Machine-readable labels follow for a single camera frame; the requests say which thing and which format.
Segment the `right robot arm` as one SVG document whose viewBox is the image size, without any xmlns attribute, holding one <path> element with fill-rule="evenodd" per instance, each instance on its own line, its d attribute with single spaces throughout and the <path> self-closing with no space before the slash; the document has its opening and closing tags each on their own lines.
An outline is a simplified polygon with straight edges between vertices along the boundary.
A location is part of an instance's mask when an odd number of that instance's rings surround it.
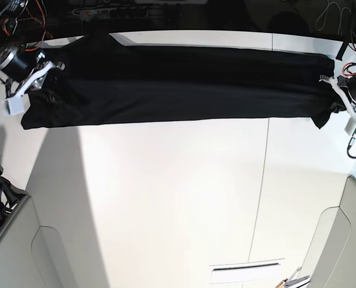
<svg viewBox="0 0 356 288">
<path fill-rule="evenodd" d="M 51 69 L 65 69 L 63 62 L 52 62 L 46 58 L 42 44 L 52 34 L 46 28 L 46 6 L 43 1 L 35 1 L 40 12 L 35 17 L 29 11 L 29 1 L 0 1 L 0 71 L 7 79 L 1 83 L 5 87 L 5 99 L 21 99 L 28 90 L 40 90 Z M 23 13 L 28 15 L 42 29 L 42 36 L 34 44 L 16 37 L 16 30 Z"/>
</svg>

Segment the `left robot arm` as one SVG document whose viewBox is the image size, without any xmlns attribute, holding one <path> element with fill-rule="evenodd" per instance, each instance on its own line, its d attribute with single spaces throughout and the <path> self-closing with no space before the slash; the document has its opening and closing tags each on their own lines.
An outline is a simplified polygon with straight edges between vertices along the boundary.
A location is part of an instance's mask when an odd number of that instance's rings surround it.
<svg viewBox="0 0 356 288">
<path fill-rule="evenodd" d="M 351 2 L 350 8 L 342 8 L 341 11 L 351 12 L 349 28 L 342 35 L 343 42 L 336 55 L 336 59 L 341 61 L 347 48 L 352 49 L 356 54 L 355 29 L 356 29 L 356 1 Z M 351 117 L 356 117 L 356 62 L 348 62 L 342 68 L 341 75 L 331 82 L 331 87 L 341 98 L 341 101 Z"/>
</svg>

